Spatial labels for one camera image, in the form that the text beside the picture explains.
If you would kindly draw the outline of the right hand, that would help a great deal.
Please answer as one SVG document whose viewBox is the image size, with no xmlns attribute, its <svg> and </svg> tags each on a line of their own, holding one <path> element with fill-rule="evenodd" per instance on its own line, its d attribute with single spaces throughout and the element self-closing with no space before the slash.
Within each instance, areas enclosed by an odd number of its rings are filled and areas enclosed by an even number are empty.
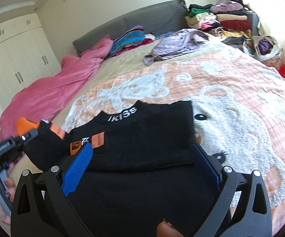
<svg viewBox="0 0 285 237">
<path fill-rule="evenodd" d="M 156 229 L 157 237 L 183 237 L 183 235 L 176 230 L 173 225 L 166 219 L 163 219 Z"/>
</svg>

